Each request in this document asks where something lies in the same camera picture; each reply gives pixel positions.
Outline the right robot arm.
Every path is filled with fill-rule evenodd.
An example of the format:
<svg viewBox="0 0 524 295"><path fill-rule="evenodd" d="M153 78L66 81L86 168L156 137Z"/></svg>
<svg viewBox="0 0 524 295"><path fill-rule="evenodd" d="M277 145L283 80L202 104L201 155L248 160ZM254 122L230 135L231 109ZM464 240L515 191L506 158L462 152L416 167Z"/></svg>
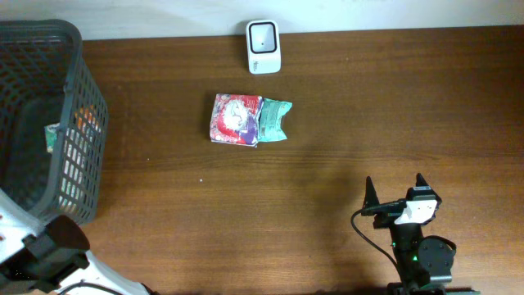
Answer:
<svg viewBox="0 0 524 295"><path fill-rule="evenodd" d="M366 178L364 203L353 216L371 216L374 229L391 234L389 254L366 237L356 224L351 226L367 243L393 264L400 281L386 286L387 294L476 294L471 288L447 289L457 252L456 244L436 235L425 236L422 227L436 218L442 200L421 174L406 197L381 203L370 177Z"/></svg>

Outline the red purple snack packet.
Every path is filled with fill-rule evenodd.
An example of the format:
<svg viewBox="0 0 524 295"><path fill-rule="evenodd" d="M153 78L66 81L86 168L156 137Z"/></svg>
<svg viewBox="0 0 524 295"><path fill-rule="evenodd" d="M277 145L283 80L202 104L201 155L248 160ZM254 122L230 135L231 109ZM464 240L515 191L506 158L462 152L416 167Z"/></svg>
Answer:
<svg viewBox="0 0 524 295"><path fill-rule="evenodd" d="M255 147L263 104L261 96L217 93L210 118L210 140Z"/></svg>

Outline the teal green snack packet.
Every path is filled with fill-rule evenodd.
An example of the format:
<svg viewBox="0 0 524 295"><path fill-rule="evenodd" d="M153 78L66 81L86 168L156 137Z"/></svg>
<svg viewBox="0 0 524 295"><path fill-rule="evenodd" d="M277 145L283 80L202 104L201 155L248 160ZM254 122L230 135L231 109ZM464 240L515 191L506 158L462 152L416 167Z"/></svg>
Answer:
<svg viewBox="0 0 524 295"><path fill-rule="evenodd" d="M259 119L258 140L263 143L287 139L282 129L282 120L291 110L292 103L264 98Z"/></svg>

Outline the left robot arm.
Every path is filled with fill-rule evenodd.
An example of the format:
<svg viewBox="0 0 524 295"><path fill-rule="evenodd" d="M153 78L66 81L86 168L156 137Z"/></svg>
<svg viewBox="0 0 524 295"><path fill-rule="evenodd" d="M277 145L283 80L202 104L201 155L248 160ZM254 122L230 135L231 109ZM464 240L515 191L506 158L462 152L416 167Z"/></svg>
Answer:
<svg viewBox="0 0 524 295"><path fill-rule="evenodd" d="M1 193L1 293L152 295L90 251L83 230L69 217L43 223Z"/></svg>

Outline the orange snack packet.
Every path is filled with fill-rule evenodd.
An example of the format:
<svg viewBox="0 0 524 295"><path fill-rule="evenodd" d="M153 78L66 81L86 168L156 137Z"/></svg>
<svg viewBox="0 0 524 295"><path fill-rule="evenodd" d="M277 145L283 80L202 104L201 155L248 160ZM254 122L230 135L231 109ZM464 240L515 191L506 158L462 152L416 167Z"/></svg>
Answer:
<svg viewBox="0 0 524 295"><path fill-rule="evenodd" d="M75 113L77 128L83 134L90 134L93 131L100 131L100 123L96 117L96 108L94 105L90 107L81 107Z"/></svg>

